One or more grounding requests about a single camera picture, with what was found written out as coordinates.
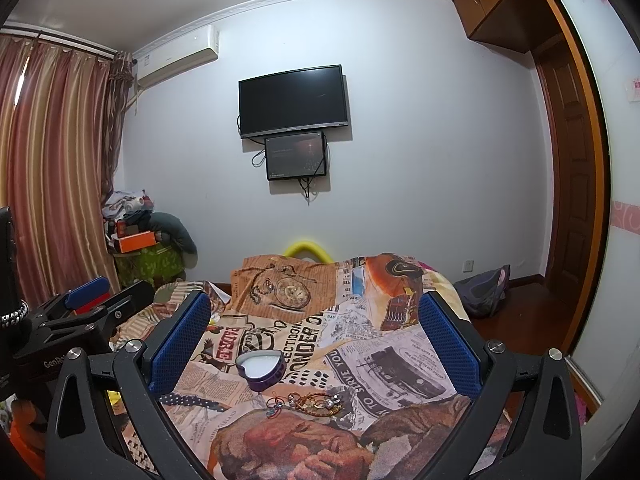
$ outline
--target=blue textured pad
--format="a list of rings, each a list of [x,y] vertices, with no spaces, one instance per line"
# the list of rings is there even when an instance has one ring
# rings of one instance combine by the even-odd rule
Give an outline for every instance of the blue textured pad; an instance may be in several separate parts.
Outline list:
[[[174,390],[210,318],[211,302],[201,292],[151,361],[149,392],[156,399]]]
[[[72,290],[66,297],[65,306],[69,310],[76,310],[87,303],[105,295],[111,288],[109,280],[104,276],[98,276],[89,283],[80,285]]]
[[[478,361],[429,294],[420,298],[418,320],[456,391],[471,399],[477,398],[482,389]]]

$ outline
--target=gray bag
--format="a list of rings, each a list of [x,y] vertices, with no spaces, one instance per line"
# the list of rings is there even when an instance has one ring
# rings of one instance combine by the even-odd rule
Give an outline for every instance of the gray bag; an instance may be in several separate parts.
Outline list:
[[[469,317],[491,317],[498,312],[509,274],[510,266],[505,265],[453,284]]]

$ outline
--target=white air conditioner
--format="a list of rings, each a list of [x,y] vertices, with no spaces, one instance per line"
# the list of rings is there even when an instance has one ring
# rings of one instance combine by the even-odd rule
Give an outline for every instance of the white air conditioner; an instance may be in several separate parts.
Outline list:
[[[205,25],[167,41],[138,60],[138,84],[148,88],[191,68],[218,59],[220,34]]]

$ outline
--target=door frame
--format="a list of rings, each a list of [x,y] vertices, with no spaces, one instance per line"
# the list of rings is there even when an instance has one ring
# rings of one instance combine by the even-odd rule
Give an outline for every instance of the door frame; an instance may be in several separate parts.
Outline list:
[[[543,43],[538,49],[535,49],[534,58],[541,50],[546,50],[564,39],[569,46],[574,63],[578,71],[578,77],[584,91],[585,101],[587,105],[587,115],[591,127],[591,135],[593,139],[593,156],[595,165],[595,211],[593,219],[593,234],[591,235],[590,252],[585,273],[582,290],[577,304],[575,305],[574,316],[571,320],[567,334],[560,346],[560,350],[564,354],[569,354],[575,348],[580,337],[582,327],[586,322],[587,316],[593,303],[593,297],[600,279],[602,270],[602,261],[607,243],[607,234],[609,231],[609,213],[610,213],[610,164],[609,164],[609,141],[607,139],[607,130],[604,122],[604,113],[602,111],[602,103],[600,95],[595,83],[591,67],[587,60],[586,54],[582,47],[577,33],[575,32],[570,19],[565,16],[564,7],[557,0],[546,0],[551,10],[558,20],[562,34],[551,38]],[[538,63],[536,62],[538,75],[542,74]],[[551,131],[551,144],[553,153],[554,166],[554,214],[551,231],[551,243],[549,245],[549,259],[547,261],[546,275],[550,269],[552,262],[552,248],[557,240],[558,215],[559,215],[559,159],[558,159],[558,139],[556,136],[555,123],[553,113],[549,105],[548,89],[544,77],[540,77],[545,97],[547,113],[549,115],[549,126]]]

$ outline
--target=screw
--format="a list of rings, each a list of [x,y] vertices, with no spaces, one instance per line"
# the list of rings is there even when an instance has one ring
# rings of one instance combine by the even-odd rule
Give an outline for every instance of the screw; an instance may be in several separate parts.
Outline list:
[[[82,353],[82,349],[76,346],[66,353],[66,358],[71,360],[78,359],[81,353]]]
[[[550,348],[549,357],[551,357],[554,361],[559,361],[560,359],[562,359],[562,352],[557,348]]]
[[[501,354],[505,350],[504,343],[502,341],[498,341],[497,339],[491,339],[486,344],[491,352],[494,354]]]
[[[124,349],[130,354],[135,354],[138,350],[142,348],[142,341],[140,339],[132,339],[124,345]]]

